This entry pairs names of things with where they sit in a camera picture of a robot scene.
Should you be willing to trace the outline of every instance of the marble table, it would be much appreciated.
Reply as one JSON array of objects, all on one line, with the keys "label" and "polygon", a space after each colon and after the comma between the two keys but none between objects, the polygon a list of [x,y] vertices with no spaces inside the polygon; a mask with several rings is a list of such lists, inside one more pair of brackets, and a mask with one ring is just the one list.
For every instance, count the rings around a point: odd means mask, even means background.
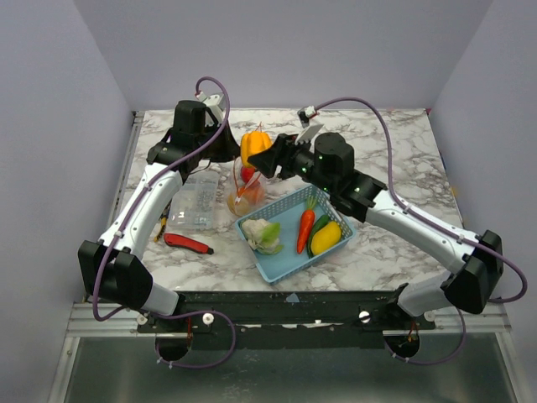
[{"label": "marble table", "polygon": [[[381,111],[394,144],[394,178],[397,192],[412,204],[461,226],[455,200],[447,182],[429,119],[423,109]],[[374,115],[364,110],[323,111],[317,118],[324,131],[341,133],[355,149],[355,166],[381,181],[387,180],[386,143]],[[123,205],[138,184],[151,146],[162,139],[172,125],[173,111],[149,111],[136,145],[128,175]],[[233,109],[230,123],[237,140],[259,123],[275,137],[278,133],[298,133],[300,122],[291,109]],[[143,263],[154,280],[171,290],[394,290],[401,283],[425,280],[438,274],[441,266],[427,254],[381,228],[351,219],[357,236],[349,244],[277,285],[266,283],[233,223],[236,217],[224,201],[224,185],[232,163],[213,164],[220,174],[216,198],[216,226],[206,231],[182,234],[211,246],[213,255],[199,255],[149,241]],[[300,178],[268,182],[269,201],[306,186]]]}]

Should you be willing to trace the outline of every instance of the carrot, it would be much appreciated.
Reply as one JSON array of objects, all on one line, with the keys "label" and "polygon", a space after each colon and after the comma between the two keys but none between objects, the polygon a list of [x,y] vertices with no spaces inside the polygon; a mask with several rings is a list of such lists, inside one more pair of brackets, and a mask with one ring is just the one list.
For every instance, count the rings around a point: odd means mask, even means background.
[{"label": "carrot", "polygon": [[315,208],[315,204],[316,201],[313,196],[308,196],[305,199],[305,211],[302,213],[302,217],[300,217],[299,237],[296,241],[296,252],[298,254],[301,254],[304,250],[311,229],[313,228],[313,223],[315,222],[313,209]]}]

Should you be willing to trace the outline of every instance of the white wall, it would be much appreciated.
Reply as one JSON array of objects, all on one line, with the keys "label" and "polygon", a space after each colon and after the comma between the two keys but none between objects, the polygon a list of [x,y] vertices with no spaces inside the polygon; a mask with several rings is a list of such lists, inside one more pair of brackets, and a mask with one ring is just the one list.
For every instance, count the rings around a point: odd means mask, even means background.
[{"label": "white wall", "polygon": [[71,0],[0,12],[0,400],[46,401],[133,116]]},{"label": "white wall", "polygon": [[[503,237],[529,279],[508,305],[514,338],[537,396],[537,2],[495,0],[431,114],[450,182],[469,228]],[[502,294],[519,290],[506,269]]]},{"label": "white wall", "polygon": [[236,107],[430,107],[490,3],[76,0],[133,109],[173,107],[207,74]]}]

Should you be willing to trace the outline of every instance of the bell pepper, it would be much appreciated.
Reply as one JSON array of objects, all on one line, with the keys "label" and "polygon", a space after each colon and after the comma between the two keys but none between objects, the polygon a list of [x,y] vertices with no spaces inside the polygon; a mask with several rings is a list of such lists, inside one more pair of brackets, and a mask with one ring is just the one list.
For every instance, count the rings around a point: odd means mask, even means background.
[{"label": "bell pepper", "polygon": [[248,163],[248,158],[251,155],[259,154],[266,149],[269,149],[272,145],[270,137],[265,132],[258,132],[257,130],[246,133],[242,136],[241,139],[241,161],[242,165],[246,167],[251,167],[252,165]]}]

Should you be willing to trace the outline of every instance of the blue basket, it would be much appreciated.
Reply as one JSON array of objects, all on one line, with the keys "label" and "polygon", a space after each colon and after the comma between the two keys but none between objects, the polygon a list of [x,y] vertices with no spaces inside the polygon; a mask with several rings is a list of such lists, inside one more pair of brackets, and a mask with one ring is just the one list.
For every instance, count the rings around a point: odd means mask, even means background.
[{"label": "blue basket", "polygon": [[[302,254],[296,253],[296,239],[299,231],[300,216],[305,210],[305,199],[308,196],[314,196],[317,200],[314,210],[316,218],[323,214],[328,214],[332,220],[337,221],[341,228],[341,240],[330,249],[311,259],[308,258],[306,251],[302,252]],[[349,223],[348,219],[340,216],[334,207],[332,207],[328,195],[315,186],[307,186],[294,191],[255,212],[251,212],[247,216],[239,218],[235,222],[235,228],[243,241],[246,242],[246,238],[244,237],[244,233],[242,233],[241,224],[245,220],[256,220],[259,218],[264,218],[270,222],[279,222],[281,225],[279,241],[284,245],[284,248],[280,253],[264,255],[254,252],[248,247],[252,252],[259,273],[261,273],[261,276],[270,285],[274,285],[293,273],[318,262],[326,255],[331,254],[345,245],[356,235],[356,229]]]}]

